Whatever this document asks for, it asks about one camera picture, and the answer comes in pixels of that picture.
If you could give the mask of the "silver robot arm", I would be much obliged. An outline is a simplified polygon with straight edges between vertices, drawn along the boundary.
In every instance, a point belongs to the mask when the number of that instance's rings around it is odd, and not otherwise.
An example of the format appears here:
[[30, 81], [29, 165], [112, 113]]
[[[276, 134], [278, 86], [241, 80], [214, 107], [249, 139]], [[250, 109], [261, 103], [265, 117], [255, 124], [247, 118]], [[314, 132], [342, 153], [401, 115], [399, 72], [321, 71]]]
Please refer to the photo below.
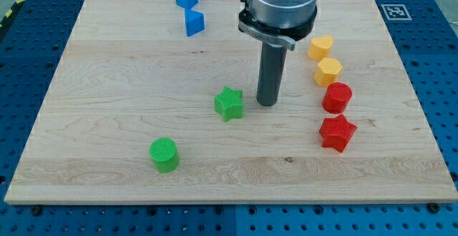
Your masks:
[[317, 0], [240, 0], [238, 29], [262, 43], [256, 99], [270, 107], [278, 101], [287, 51], [312, 31]]

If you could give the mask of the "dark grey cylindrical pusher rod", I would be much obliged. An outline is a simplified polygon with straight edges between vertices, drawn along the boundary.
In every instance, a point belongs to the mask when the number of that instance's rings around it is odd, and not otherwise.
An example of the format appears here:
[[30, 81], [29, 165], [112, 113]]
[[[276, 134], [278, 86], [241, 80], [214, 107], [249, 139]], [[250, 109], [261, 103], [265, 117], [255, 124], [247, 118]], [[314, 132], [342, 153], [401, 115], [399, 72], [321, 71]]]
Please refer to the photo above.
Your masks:
[[278, 94], [286, 60], [287, 48], [263, 42], [256, 99], [265, 107], [278, 101]]

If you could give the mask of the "black clamp ring with lever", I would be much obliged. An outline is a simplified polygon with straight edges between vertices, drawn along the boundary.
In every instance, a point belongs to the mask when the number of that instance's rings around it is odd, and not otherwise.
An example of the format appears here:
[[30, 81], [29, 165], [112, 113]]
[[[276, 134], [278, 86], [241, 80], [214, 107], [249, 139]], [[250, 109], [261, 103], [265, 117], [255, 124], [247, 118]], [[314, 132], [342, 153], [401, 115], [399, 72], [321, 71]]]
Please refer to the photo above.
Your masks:
[[318, 7], [315, 7], [311, 17], [300, 26], [282, 29], [260, 23], [245, 8], [238, 15], [238, 28], [241, 32], [254, 39], [267, 44], [279, 45], [293, 51], [296, 42], [306, 38], [311, 33], [317, 13]]

